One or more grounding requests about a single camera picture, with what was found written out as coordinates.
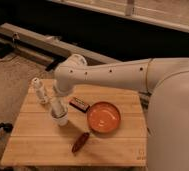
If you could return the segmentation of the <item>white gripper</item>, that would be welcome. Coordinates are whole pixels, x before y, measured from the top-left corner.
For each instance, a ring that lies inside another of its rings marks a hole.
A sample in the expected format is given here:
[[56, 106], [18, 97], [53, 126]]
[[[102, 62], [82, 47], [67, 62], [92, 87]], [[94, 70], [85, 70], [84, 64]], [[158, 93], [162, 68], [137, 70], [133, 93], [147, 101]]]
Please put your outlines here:
[[54, 114], [66, 114], [67, 105], [64, 98], [59, 96], [56, 90], [53, 90], [53, 96], [51, 99], [51, 108]]

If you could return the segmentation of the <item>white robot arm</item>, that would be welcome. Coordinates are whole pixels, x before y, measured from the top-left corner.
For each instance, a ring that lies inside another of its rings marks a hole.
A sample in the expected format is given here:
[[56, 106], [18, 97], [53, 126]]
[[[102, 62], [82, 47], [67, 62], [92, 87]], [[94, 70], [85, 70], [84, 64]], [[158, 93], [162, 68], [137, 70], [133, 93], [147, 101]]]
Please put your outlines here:
[[73, 54], [56, 67], [54, 87], [66, 96], [78, 84], [149, 93], [147, 171], [189, 171], [189, 58], [89, 66]]

